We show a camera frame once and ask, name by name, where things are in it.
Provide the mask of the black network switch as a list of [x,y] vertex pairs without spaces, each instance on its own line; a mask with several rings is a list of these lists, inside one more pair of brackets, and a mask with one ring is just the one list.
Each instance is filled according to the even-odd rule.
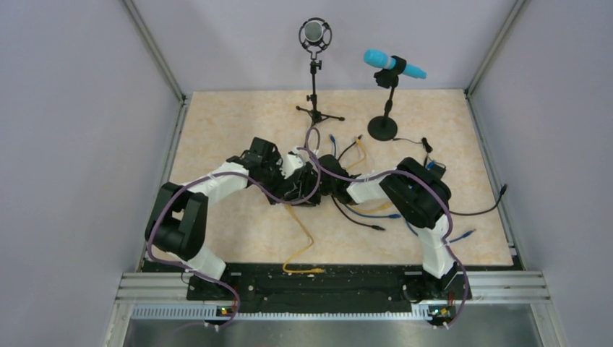
[[316,187],[317,174],[312,168],[295,171],[277,189],[278,198],[285,201],[302,200]]

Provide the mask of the blue microphone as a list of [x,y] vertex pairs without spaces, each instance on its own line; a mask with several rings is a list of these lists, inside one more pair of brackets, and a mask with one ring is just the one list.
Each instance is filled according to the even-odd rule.
[[404,58],[388,55],[373,48],[364,52],[363,60],[369,66],[379,69],[373,75],[375,82],[379,87],[390,91],[385,102],[383,115],[372,118],[368,123],[367,131],[372,138],[378,141],[392,140],[398,133],[398,125],[390,117],[390,113],[393,109],[393,98],[400,76],[425,80],[427,73],[420,67],[409,64]]

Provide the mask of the black power adapter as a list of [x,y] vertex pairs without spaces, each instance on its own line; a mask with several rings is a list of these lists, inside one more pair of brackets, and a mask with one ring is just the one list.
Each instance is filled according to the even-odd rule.
[[445,172],[446,172],[446,166],[439,164],[439,163],[435,163],[435,162],[430,162],[426,168],[434,175],[436,176],[438,179],[442,179],[442,177],[444,176]]

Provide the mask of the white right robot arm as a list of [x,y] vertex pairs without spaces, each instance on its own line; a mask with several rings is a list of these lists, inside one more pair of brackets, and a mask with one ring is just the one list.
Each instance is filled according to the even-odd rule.
[[442,181],[443,168],[428,169],[416,159],[404,158],[394,169],[350,176],[331,155],[323,155],[316,167],[322,171],[320,189],[339,202],[360,205],[386,199],[410,224],[422,245],[425,291],[442,298],[453,289],[455,259],[446,249],[453,228],[450,188]]

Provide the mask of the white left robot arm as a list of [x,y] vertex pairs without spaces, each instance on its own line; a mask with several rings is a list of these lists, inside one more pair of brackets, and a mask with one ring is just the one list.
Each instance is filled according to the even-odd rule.
[[208,208],[246,189],[249,179],[272,193],[305,165],[297,150],[281,155],[274,143],[255,137],[249,149],[228,158],[206,181],[189,188],[165,183],[158,191],[145,240],[187,269],[207,276],[205,290],[222,299],[231,292],[232,280],[223,274],[226,263],[205,245]]

